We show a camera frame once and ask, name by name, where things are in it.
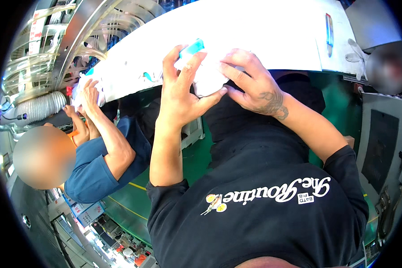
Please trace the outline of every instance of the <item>hand tattoo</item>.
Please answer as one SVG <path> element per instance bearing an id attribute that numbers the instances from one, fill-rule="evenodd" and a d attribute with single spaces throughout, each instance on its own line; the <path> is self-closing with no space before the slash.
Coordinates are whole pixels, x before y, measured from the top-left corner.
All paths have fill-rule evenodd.
<path id="1" fill-rule="evenodd" d="M 254 112 L 263 115 L 271 115 L 278 120 L 285 120 L 289 115 L 289 111 L 283 106 L 283 94 L 281 94 L 281 92 L 262 92 L 259 94 L 258 99 L 265 99 L 268 103 L 253 109 Z"/>

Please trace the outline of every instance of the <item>blue shirt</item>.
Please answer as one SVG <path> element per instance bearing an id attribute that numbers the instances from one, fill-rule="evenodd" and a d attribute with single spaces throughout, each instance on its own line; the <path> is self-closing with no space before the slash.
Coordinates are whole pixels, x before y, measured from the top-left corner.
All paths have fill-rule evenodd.
<path id="1" fill-rule="evenodd" d="M 151 146 L 134 117 L 119 120 L 118 129 L 135 151 L 135 158 L 119 180 L 104 161 L 107 155 L 103 138 L 95 138 L 76 149 L 76 163 L 64 184 L 65 193 L 78 203 L 94 203 L 114 193 L 140 175 L 149 165 Z"/>

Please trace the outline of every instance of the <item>black t-shirt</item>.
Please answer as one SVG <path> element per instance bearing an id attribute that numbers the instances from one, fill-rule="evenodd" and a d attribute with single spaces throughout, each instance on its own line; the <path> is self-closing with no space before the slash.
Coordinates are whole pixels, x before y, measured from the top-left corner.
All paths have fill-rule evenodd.
<path id="1" fill-rule="evenodd" d="M 302 163 L 291 142 L 241 141 L 191 187 L 147 185 L 161 268 L 235 267 L 261 256 L 299 267 L 347 265 L 368 218 L 353 149 L 320 169 Z"/>

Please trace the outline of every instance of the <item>white work surface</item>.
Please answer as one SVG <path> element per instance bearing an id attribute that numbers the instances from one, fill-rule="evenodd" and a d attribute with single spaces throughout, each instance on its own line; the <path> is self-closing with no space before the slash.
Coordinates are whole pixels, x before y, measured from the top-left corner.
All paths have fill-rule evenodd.
<path id="1" fill-rule="evenodd" d="M 332 17 L 334 47 L 327 56 L 326 18 Z M 267 69 L 355 74 L 359 63 L 345 54 L 354 34 L 336 0 L 200 0 L 174 9 L 135 30 L 94 67 L 101 73 L 106 101 L 162 84 L 142 77 L 162 70 L 174 46 L 201 38 L 207 51 L 241 48 L 255 53 Z"/>

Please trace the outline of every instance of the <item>sleeve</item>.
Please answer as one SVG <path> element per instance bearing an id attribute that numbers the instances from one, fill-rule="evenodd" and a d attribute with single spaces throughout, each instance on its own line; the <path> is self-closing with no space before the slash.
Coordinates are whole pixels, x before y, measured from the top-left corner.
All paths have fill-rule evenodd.
<path id="1" fill-rule="evenodd" d="M 82 203 L 97 202 L 119 185 L 102 155 L 75 168 L 71 177 L 72 184 L 67 187 L 68 194 Z"/>
<path id="2" fill-rule="evenodd" d="M 364 233 L 369 217 L 369 208 L 363 197 L 362 186 L 360 186 L 359 171 L 356 166 L 356 154 L 353 149 L 349 145 L 342 147 L 326 160 L 323 169 L 343 189 L 356 213 L 360 231 Z"/>
<path id="3" fill-rule="evenodd" d="M 152 203 L 149 220 L 147 221 L 149 233 L 155 224 L 159 224 L 165 219 L 168 212 L 177 203 L 179 197 L 188 189 L 189 185 L 186 179 L 171 186 L 153 186 L 149 181 L 146 186 L 147 196 L 149 196 Z"/>

